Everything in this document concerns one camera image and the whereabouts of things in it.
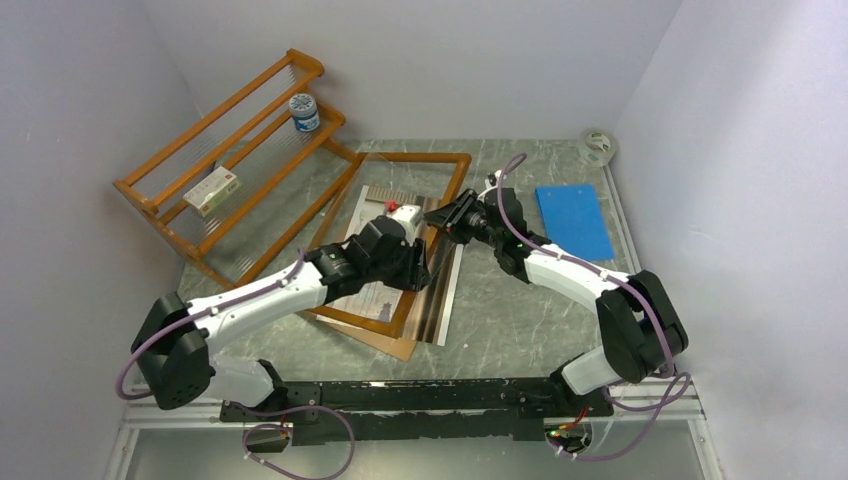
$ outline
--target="wooden rack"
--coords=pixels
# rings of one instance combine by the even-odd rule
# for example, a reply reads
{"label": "wooden rack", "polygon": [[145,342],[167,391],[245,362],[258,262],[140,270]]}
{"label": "wooden rack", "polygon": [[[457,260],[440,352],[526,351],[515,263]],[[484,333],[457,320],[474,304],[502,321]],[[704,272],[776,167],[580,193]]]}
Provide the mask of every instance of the wooden rack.
{"label": "wooden rack", "polygon": [[[274,98],[270,103],[264,106],[261,110],[250,116],[244,124],[232,132],[225,135],[223,140],[218,141],[218,137],[222,137],[220,132],[209,134],[210,129],[218,124],[220,119],[228,112],[231,112],[237,106],[246,105],[245,99],[257,91],[260,87],[266,84],[281,72],[288,72],[288,77],[291,81],[288,82],[288,88]],[[324,241],[324,236],[332,224],[333,219],[338,213],[339,207],[344,199],[344,194],[352,179],[356,175],[360,166],[365,161],[367,154],[356,153],[346,148],[332,138],[333,133],[345,123],[345,117],[339,111],[331,106],[318,102],[318,112],[321,118],[321,127],[318,131],[310,133],[309,141],[299,149],[293,156],[288,159],[280,159],[280,168],[276,173],[272,174],[263,184],[246,199],[244,199],[227,218],[223,219],[216,225],[214,230],[208,232],[203,238],[192,242],[185,236],[180,235],[174,228],[173,222],[187,209],[188,204],[182,200],[181,195],[187,191],[198,181],[200,181],[206,173],[208,173],[216,162],[227,169],[232,169],[244,160],[251,152],[257,149],[271,135],[287,122],[292,122],[291,113],[286,106],[292,95],[300,92],[308,92],[309,85],[312,80],[320,77],[324,73],[324,66],[316,59],[305,55],[297,50],[288,50],[286,55],[272,65],[270,68],[262,72],[258,77],[245,85],[241,90],[236,92],[217,108],[212,110],[208,115],[203,117],[199,122],[178,136],[173,142],[164,147],[158,153],[153,155],[143,165],[135,169],[126,177],[116,180],[115,187],[121,194],[126,197],[130,204],[139,211],[142,217],[157,231],[165,240],[184,258],[189,264],[193,265],[200,272],[209,276],[217,283],[227,289],[245,285],[253,281],[262,270],[268,266],[268,263],[274,259],[282,249],[294,239],[318,212],[321,211],[330,201],[332,205],[329,207],[324,220],[315,234],[310,248],[320,245]],[[282,110],[276,118],[268,122],[274,112]],[[258,127],[266,122],[267,125],[254,133]],[[190,143],[200,142],[200,136],[207,134],[208,137],[215,140],[207,142],[206,149],[200,149],[196,153],[196,158],[191,152],[197,152],[197,148],[192,150]],[[224,275],[217,272],[205,261],[209,251],[221,240],[227,232],[241,221],[259,202],[265,198],[275,186],[277,186],[284,178],[286,178],[298,165],[300,165],[307,157],[309,157],[318,148],[323,148],[333,155],[342,158],[347,162],[347,167],[339,175],[339,177],[324,191],[315,202],[304,211],[300,217],[271,245],[271,247],[260,256],[260,258],[247,269],[241,277],[237,279],[228,279]],[[153,188],[154,191],[143,193],[143,189],[139,188],[140,183],[146,178],[155,176],[157,169],[162,169],[163,164],[170,158],[178,154],[183,158],[188,158],[190,165],[187,169],[178,171],[176,178],[166,182],[164,186]],[[380,153],[380,155],[390,162],[423,162],[423,163],[448,163],[455,164],[454,172],[448,182],[442,197],[442,204],[451,201],[459,193],[462,181],[468,171],[471,163],[471,156],[465,153]],[[431,229],[428,232],[427,243],[432,244],[436,238],[436,231]],[[331,307],[318,307],[314,309],[314,313],[326,315],[328,317],[346,322],[358,327],[366,328],[384,335],[397,338],[403,331],[403,324],[409,313],[409,309],[415,299],[415,294],[405,292],[398,308],[395,310],[390,323],[384,323],[377,320],[361,317],[358,315],[344,312]]]}

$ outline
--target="blue and white container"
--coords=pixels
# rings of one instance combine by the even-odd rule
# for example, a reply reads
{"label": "blue and white container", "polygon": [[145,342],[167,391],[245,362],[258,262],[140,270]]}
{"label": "blue and white container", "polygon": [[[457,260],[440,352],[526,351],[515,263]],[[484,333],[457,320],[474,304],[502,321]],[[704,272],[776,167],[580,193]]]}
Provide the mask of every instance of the blue and white container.
{"label": "blue and white container", "polygon": [[311,132],[321,124],[318,119],[318,102],[308,93],[297,93],[289,99],[294,128],[299,132]]}

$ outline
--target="blue folder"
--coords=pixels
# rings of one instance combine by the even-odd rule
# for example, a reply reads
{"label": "blue folder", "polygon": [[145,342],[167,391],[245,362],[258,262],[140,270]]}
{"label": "blue folder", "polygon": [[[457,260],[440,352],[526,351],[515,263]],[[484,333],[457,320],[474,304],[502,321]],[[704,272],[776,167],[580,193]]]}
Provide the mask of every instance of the blue folder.
{"label": "blue folder", "polygon": [[546,236],[560,248],[592,262],[615,258],[592,185],[536,187],[536,200]]}

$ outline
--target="floor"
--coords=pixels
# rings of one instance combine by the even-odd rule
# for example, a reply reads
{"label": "floor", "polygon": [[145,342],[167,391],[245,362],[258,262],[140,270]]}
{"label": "floor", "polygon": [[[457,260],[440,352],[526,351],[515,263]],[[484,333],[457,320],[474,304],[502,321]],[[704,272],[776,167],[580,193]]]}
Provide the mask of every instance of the floor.
{"label": "floor", "polygon": [[[502,168],[513,154],[526,152],[527,161],[509,184],[518,191],[529,227],[544,234],[534,187],[591,184],[598,194],[615,250],[615,260],[600,264],[619,271],[631,269],[620,227],[622,214],[615,207],[605,173],[580,163],[576,150],[567,141],[382,140],[347,145],[357,151],[468,152],[473,164],[464,187],[477,190],[486,174]],[[300,177],[269,195],[239,227],[241,233],[234,231],[233,240],[222,243],[218,260],[222,264],[233,263],[233,259],[245,257],[244,252],[251,249],[264,251],[267,247],[262,245],[279,236],[338,175],[341,164],[334,161],[308,161],[309,167],[299,173]],[[432,165],[387,164],[378,170],[364,173],[358,182],[439,195],[450,174],[449,169],[438,170]],[[347,218],[345,208],[339,218]],[[308,243],[319,221],[320,218],[313,221],[264,273],[290,264],[295,258],[295,246]],[[179,292],[183,299],[190,300],[219,289],[213,281],[187,267]],[[419,344],[412,358],[402,362],[324,325],[290,315],[234,342],[224,353],[270,360],[283,379],[289,381],[452,379],[546,376],[599,343],[597,318],[592,313],[560,295],[508,277],[499,270],[491,249],[473,242],[462,258],[445,346]]]}

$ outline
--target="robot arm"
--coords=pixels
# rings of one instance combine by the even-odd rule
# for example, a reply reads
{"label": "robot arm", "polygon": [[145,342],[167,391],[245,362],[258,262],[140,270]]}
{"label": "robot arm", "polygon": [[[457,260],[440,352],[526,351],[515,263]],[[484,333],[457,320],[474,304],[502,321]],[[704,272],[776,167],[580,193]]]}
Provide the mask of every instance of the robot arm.
{"label": "robot arm", "polygon": [[[554,376],[561,377],[571,393],[585,395],[624,379],[639,383],[661,367],[664,355],[656,332],[647,319],[637,320],[641,306],[627,291],[610,281],[626,282],[648,300],[662,326],[672,355],[688,346],[689,340],[674,307],[656,275],[635,275],[595,266],[596,274],[575,263],[542,253],[519,241],[506,227],[498,208],[498,177],[490,175],[480,195],[468,189],[454,202],[432,212],[425,221],[456,243],[476,239],[494,249],[495,258],[507,274],[525,283],[550,288],[575,300],[598,315],[602,346],[570,360]],[[527,228],[521,203],[511,188],[503,188],[504,212],[510,223],[536,245],[568,255],[547,238]]]}
{"label": "robot arm", "polygon": [[[142,344],[160,337],[137,360],[157,405],[170,410],[203,395],[249,407],[284,406],[286,388],[270,363],[226,357],[221,350],[245,333],[354,295],[370,282],[420,291],[430,282],[424,242],[415,238],[420,221],[420,207],[403,206],[346,241],[318,247],[243,287],[189,302],[176,293],[161,297],[132,345],[137,354]],[[175,323],[183,325],[168,331]]]}

